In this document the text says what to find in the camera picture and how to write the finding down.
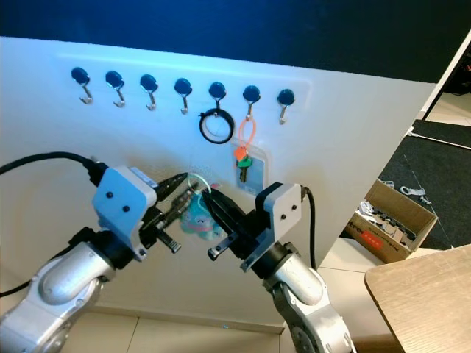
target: black floor mat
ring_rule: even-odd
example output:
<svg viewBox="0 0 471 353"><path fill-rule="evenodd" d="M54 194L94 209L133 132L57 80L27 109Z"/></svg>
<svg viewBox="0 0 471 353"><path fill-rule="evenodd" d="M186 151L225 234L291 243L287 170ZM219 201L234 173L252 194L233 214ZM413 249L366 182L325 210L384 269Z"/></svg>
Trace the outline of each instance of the black floor mat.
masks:
<svg viewBox="0 0 471 353"><path fill-rule="evenodd" d="M414 132L471 147L471 126L415 121ZM406 137L379 176L394 188L424 188L431 206L410 196L439 220L422 247L449 249L471 243L471 151Z"/></svg>

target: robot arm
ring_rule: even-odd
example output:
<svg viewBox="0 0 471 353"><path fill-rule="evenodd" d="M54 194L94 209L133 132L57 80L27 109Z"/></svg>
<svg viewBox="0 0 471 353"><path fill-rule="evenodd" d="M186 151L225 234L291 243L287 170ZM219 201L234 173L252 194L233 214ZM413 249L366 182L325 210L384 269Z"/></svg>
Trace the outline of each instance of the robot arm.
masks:
<svg viewBox="0 0 471 353"><path fill-rule="evenodd" d="M101 231L82 229L33 276L26 297L1 318L0 352L59 352L116 269L142 261L157 239L177 252L180 244L164 229L188 207L196 184L167 213L155 205L186 177L178 174L158 185L136 168L106 167L93 198Z"/></svg>
<svg viewBox="0 0 471 353"><path fill-rule="evenodd" d="M243 271L252 269L263 280L298 353L356 352L347 326L330 304L324 280L301 261L292 244L279 243L301 219L303 194L300 185L274 183L257 195L255 210L245 214L221 192L203 191L208 210L228 234L208 256L216 260L230 249L243 260Z"/></svg>

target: orange key tag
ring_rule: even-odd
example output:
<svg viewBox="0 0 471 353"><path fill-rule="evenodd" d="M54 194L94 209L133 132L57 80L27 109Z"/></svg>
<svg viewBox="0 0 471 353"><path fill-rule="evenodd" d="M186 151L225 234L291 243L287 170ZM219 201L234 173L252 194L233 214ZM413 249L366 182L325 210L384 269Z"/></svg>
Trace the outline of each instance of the orange key tag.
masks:
<svg viewBox="0 0 471 353"><path fill-rule="evenodd" d="M240 146L234 151L234 157L237 159L237 161L243 160L247 156L247 149L245 146Z"/></svg>

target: dark blue wall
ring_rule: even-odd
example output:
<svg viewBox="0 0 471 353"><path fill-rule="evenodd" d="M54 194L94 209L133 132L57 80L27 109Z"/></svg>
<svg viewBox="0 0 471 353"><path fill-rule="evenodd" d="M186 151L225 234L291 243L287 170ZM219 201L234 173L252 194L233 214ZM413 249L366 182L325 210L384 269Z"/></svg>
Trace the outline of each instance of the dark blue wall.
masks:
<svg viewBox="0 0 471 353"><path fill-rule="evenodd" d="M0 34L438 82L471 0L1 0Z"/></svg>

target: wooden table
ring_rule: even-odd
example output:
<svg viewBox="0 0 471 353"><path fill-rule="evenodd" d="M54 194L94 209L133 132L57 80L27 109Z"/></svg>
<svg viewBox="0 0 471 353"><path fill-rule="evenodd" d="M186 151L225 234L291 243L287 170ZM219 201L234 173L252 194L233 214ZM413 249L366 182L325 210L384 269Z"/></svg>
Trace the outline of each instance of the wooden table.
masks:
<svg viewBox="0 0 471 353"><path fill-rule="evenodd" d="M405 353L471 352L471 245L372 268L365 283Z"/></svg>

